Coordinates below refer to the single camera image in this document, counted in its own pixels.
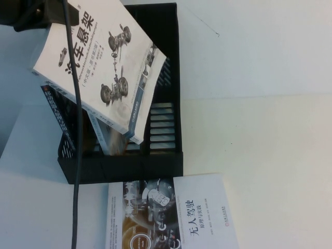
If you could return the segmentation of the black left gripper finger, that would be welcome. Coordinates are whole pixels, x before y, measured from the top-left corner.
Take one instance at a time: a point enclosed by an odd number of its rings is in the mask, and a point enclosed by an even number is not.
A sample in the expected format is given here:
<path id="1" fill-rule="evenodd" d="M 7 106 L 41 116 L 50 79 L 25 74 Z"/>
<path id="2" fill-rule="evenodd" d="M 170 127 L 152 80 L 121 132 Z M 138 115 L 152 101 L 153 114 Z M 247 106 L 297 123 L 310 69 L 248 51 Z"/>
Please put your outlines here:
<path id="1" fill-rule="evenodd" d="M 77 26 L 79 24 L 79 10 L 71 4 L 68 6 L 68 18 L 71 26 Z M 57 23 L 65 25 L 65 14 L 63 10 L 63 2 L 58 0 L 46 1 L 46 13 L 50 23 Z"/>

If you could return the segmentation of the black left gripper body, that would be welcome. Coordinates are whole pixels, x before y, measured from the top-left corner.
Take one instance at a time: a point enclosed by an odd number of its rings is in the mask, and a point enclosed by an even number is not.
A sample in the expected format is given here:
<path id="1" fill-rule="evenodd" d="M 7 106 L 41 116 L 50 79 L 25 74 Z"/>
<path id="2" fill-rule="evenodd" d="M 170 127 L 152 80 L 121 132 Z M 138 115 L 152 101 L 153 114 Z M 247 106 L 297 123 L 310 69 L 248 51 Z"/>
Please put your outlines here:
<path id="1" fill-rule="evenodd" d="M 50 1 L 23 1 L 14 29 L 44 29 L 51 23 Z"/>

